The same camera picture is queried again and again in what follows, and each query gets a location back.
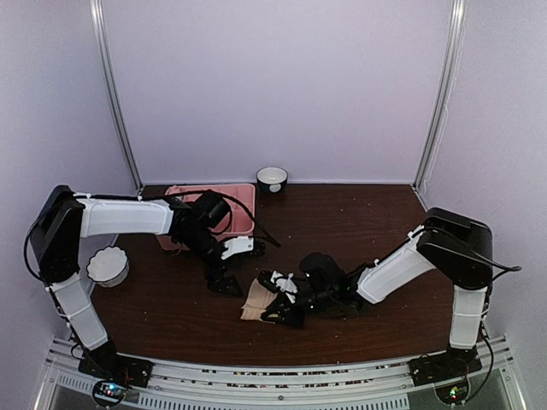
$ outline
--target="white wall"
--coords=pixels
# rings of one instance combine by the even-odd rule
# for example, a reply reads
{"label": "white wall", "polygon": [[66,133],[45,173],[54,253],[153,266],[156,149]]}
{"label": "white wall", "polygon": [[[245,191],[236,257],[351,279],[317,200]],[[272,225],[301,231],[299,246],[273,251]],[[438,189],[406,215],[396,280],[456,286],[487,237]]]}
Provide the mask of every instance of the white wall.
{"label": "white wall", "polygon": [[507,334],[534,409],[547,390],[547,2],[471,2],[428,206],[483,220],[495,259],[488,324]]}
{"label": "white wall", "polygon": [[[129,193],[89,1],[0,2],[0,397],[30,405],[58,319],[22,244],[50,190]],[[83,243],[85,261],[109,238]]]}
{"label": "white wall", "polygon": [[413,181],[451,4],[104,2],[143,181]]}

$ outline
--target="wood grain surface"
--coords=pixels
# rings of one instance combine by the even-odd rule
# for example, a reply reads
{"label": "wood grain surface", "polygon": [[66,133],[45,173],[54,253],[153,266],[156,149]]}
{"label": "wood grain surface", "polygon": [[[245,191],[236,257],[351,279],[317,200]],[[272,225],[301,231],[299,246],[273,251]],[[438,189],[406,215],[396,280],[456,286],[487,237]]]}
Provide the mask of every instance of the wood grain surface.
{"label": "wood grain surface", "polygon": [[[149,187],[145,194],[165,191]],[[293,272],[308,253],[332,255],[345,270],[400,244],[424,211],[408,186],[288,185],[257,194],[256,216],[282,243],[232,270],[242,287],[262,269]],[[126,281],[97,287],[93,303],[118,349],[158,359],[247,366],[379,360],[444,349],[452,286],[429,272],[350,319],[307,318],[304,329],[239,320],[244,299],[207,291],[202,263],[170,255],[151,235],[118,239],[129,256]]]}

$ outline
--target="robotic arm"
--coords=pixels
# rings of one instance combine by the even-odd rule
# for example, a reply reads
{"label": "robotic arm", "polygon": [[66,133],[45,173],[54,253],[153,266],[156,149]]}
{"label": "robotic arm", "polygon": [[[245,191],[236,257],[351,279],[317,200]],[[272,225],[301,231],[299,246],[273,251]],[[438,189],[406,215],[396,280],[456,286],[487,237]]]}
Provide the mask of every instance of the robotic arm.
{"label": "robotic arm", "polygon": [[213,191],[205,192],[193,204],[176,198],[152,202],[111,198],[75,194],[66,185],[57,186],[31,229],[30,242],[39,277],[84,350],[79,370],[122,386],[144,387],[151,363],[117,354],[80,281],[79,240],[103,234],[167,234],[205,263],[210,290],[233,296],[243,292],[235,277],[224,276],[226,261],[235,254],[263,253],[264,244],[251,237],[235,237],[223,243],[216,240],[209,228],[228,215],[230,206]]}
{"label": "robotic arm", "polygon": [[438,269],[454,284],[449,347],[409,365],[415,385],[460,377],[481,368],[475,344],[492,282],[491,244],[485,224],[433,208],[403,244],[354,272],[344,273],[331,256],[320,253],[300,263],[307,286],[298,287],[291,275],[261,272],[259,282],[277,293],[262,319],[302,327],[310,313],[359,313],[422,273]]}

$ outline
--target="pink tray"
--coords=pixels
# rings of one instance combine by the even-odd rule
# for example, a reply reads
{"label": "pink tray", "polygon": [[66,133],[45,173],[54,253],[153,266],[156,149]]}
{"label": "pink tray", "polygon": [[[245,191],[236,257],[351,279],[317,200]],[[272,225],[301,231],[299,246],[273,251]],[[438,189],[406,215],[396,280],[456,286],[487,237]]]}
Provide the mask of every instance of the pink tray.
{"label": "pink tray", "polygon": [[[224,185],[173,185],[165,191],[166,194],[178,194],[180,192],[187,192],[189,190],[213,190],[229,196],[233,196],[251,211],[253,216],[255,215],[255,186],[252,184],[224,184]],[[196,201],[199,195],[183,196],[183,202]],[[253,222],[249,215],[241,208],[237,203],[226,199],[226,202],[230,204],[232,209],[232,225],[222,235],[216,238],[220,241],[226,237],[238,237],[239,235],[252,235],[255,229],[255,222]],[[220,224],[213,231],[223,231],[230,220],[230,215],[227,215]],[[176,250],[186,249],[179,243],[171,242],[171,237],[166,235],[158,235],[157,240],[160,243],[162,249]]]}

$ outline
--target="vertical metal post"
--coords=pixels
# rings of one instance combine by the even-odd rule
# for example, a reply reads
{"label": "vertical metal post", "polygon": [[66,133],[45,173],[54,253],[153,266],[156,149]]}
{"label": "vertical metal post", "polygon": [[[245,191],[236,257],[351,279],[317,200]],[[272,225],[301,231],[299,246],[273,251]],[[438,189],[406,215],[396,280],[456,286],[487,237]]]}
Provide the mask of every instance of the vertical metal post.
{"label": "vertical metal post", "polygon": [[123,120],[123,115],[121,112],[120,98],[118,97],[118,91],[114,80],[114,70],[112,69],[109,43],[106,36],[106,27],[104,25],[102,0],[91,0],[91,20],[93,22],[93,29],[95,30],[95,37],[97,38],[101,62],[103,63],[104,78],[106,80],[107,92],[109,95],[110,111],[112,112],[112,117],[114,118],[116,132],[118,134],[118,138],[120,139],[121,149],[123,151],[126,164],[129,167],[129,172],[131,173],[135,188],[140,190],[143,187],[143,181],[138,174],[137,163],[131,149],[131,144],[129,143],[126,124]]}
{"label": "vertical metal post", "polygon": [[434,158],[434,149],[438,140],[439,134],[442,131],[443,114],[448,102],[450,88],[454,83],[456,63],[463,33],[463,20],[467,8],[467,0],[453,0],[452,18],[450,21],[450,29],[448,34],[448,42],[446,44],[446,53],[444,55],[443,72],[441,74],[441,82],[438,88],[437,101],[433,110],[433,117],[427,133],[426,146],[421,157],[420,166],[414,188],[417,193],[422,192],[423,184],[426,180],[427,172],[430,168],[430,162]]}

